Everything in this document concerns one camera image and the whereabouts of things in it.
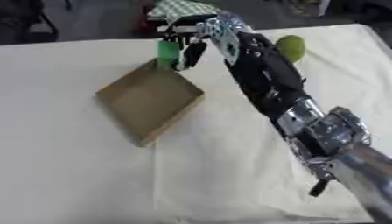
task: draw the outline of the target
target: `table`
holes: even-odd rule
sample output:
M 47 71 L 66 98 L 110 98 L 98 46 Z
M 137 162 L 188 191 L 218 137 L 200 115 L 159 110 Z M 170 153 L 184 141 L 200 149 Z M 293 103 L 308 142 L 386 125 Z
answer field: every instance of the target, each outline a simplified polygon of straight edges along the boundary
M 303 37 L 307 52 L 296 66 L 306 91 L 325 110 L 350 108 L 373 146 L 392 156 L 392 54 L 368 27 L 261 33 Z M 307 196 L 316 180 L 247 102 L 214 47 L 183 72 L 205 101 L 153 145 L 136 147 L 95 92 L 155 53 L 156 40 L 138 39 L 0 47 L 0 223 L 368 220 L 338 183 Z

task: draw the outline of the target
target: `red object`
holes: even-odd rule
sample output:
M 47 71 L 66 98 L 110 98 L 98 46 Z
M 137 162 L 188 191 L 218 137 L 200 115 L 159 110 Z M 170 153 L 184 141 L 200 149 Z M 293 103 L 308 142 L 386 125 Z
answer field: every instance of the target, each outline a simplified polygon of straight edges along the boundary
M 154 9 L 154 3 L 147 3 L 143 6 L 142 14 L 136 24 L 136 31 L 140 34 L 152 34 L 157 32 L 157 27 L 147 20 L 148 14 L 152 9 Z

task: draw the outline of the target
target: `cardboard box lid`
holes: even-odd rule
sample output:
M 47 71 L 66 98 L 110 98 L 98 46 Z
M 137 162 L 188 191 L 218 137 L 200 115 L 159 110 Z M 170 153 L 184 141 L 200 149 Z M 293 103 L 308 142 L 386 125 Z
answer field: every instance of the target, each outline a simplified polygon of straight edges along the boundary
M 157 69 L 154 59 L 97 95 L 138 143 L 145 146 L 194 107 L 204 93 L 175 71 Z

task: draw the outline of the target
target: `chair leg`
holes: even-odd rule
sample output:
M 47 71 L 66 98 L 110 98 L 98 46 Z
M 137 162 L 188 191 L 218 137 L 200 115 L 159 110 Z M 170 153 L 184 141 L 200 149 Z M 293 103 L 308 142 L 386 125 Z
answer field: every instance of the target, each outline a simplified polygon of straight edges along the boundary
M 67 11 L 72 11 L 74 9 L 74 6 L 72 5 L 71 0 L 64 0 L 66 4 L 66 10 Z
M 59 29 L 57 29 L 57 27 L 54 25 L 54 23 L 52 23 L 52 21 L 49 19 L 49 17 L 43 11 L 40 13 L 40 16 L 47 23 L 47 25 L 49 25 L 49 27 L 51 28 L 53 39 L 54 39 L 54 41 L 56 41 L 57 38 L 59 37 Z

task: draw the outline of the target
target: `green block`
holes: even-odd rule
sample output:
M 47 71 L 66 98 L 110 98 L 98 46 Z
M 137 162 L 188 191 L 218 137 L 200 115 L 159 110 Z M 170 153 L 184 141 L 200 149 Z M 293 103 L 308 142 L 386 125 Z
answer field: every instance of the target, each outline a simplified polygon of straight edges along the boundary
M 301 60 L 305 55 L 305 42 L 298 36 L 284 36 L 276 42 L 276 47 L 291 63 Z
M 179 59 L 179 43 L 159 41 L 157 44 L 157 66 L 172 69 L 172 63 Z

